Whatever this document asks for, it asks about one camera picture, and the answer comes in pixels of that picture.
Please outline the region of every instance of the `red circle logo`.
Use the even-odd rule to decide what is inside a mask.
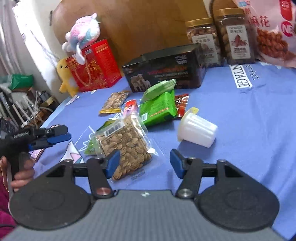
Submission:
[[[293,26],[290,22],[288,21],[283,21],[281,23],[281,30],[286,35],[287,37],[292,37],[293,36]]]

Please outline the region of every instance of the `cardboard box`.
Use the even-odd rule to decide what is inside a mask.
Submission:
[[[119,68],[106,39],[91,44],[81,53],[85,57],[84,65],[78,64],[73,56],[66,59],[79,91],[109,88],[120,80]]]
[[[122,66],[133,92],[175,79],[175,89],[199,88],[205,75],[201,44],[166,48],[141,55]]]

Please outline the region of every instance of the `black box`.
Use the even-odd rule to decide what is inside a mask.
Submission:
[[[200,43],[146,53],[122,69],[133,92],[171,79],[177,81],[175,89],[199,88],[206,71]]]

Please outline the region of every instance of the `cup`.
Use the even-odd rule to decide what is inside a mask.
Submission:
[[[196,115],[198,109],[190,108],[178,127],[178,141],[186,140],[204,147],[210,147],[217,134],[218,126]]]

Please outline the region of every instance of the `gold jar lid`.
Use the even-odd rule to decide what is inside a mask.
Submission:
[[[216,16],[224,16],[224,15],[244,15],[244,11],[241,8],[224,8],[216,11]]]
[[[187,22],[185,22],[185,26],[187,28],[189,28],[189,27],[207,25],[207,24],[212,24],[212,23],[213,23],[213,19],[211,19],[211,18],[201,18],[201,19],[187,21]]]

